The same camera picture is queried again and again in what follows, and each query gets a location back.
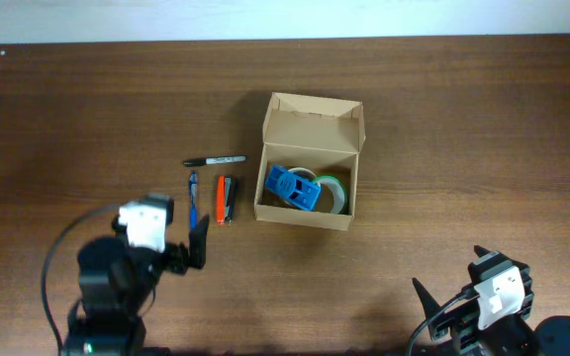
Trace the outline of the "orange black stapler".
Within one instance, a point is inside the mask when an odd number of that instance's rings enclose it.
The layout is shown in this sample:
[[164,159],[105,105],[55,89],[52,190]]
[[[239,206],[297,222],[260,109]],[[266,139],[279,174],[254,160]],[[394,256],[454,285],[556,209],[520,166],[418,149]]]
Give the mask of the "orange black stapler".
[[231,223],[234,219],[238,180],[233,176],[220,176],[216,191],[216,221]]

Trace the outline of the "white tape roll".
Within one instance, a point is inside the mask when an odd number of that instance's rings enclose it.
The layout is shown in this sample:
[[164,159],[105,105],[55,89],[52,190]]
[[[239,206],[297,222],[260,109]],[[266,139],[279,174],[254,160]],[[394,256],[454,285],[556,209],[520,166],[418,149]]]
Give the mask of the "white tape roll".
[[306,179],[311,182],[313,182],[317,178],[317,175],[312,170],[304,167],[292,167],[289,168],[288,171],[292,174],[297,175],[300,178]]

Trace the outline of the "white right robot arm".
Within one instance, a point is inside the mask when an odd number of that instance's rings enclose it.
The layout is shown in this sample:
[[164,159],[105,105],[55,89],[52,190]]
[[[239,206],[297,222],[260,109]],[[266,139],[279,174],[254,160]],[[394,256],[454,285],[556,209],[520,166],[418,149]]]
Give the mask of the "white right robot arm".
[[570,316],[555,315],[532,328],[530,267],[498,250],[474,247],[470,283],[439,304],[418,280],[413,286],[425,320],[413,331],[406,355],[570,355]]

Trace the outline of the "blue plastic block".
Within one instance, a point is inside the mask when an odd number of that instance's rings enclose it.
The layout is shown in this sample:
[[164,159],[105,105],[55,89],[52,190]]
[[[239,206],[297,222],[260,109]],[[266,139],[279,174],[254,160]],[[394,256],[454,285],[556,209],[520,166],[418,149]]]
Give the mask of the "blue plastic block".
[[290,206],[306,212],[315,208],[322,192],[318,184],[278,165],[269,170],[264,188]]

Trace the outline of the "green tape roll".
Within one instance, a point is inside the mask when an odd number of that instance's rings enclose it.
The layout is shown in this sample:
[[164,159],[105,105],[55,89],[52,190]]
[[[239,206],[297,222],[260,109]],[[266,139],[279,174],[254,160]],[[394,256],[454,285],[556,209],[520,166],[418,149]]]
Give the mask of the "green tape roll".
[[329,175],[318,176],[312,183],[320,188],[326,187],[332,193],[333,203],[331,214],[339,215],[344,211],[347,205],[348,195],[346,189],[337,178]]

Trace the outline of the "blue ballpoint pen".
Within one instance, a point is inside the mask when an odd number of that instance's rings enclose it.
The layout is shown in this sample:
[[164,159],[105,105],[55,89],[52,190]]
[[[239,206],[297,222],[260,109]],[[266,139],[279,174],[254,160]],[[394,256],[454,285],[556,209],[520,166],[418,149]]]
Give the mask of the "blue ballpoint pen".
[[192,171],[190,174],[189,196],[190,196],[189,220],[190,220],[190,228],[193,229],[198,224],[198,175],[196,171]]

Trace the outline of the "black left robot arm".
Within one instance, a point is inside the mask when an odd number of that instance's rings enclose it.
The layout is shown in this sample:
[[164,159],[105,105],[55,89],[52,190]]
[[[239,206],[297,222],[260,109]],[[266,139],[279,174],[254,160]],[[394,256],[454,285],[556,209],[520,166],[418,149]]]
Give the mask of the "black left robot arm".
[[140,315],[154,295],[163,272],[183,276],[206,263],[208,216],[189,231],[189,243],[167,242],[157,252],[131,247],[127,227],[112,221],[112,235],[86,243],[77,255],[81,298],[67,317],[61,355],[164,356],[167,347],[145,347],[146,328]]

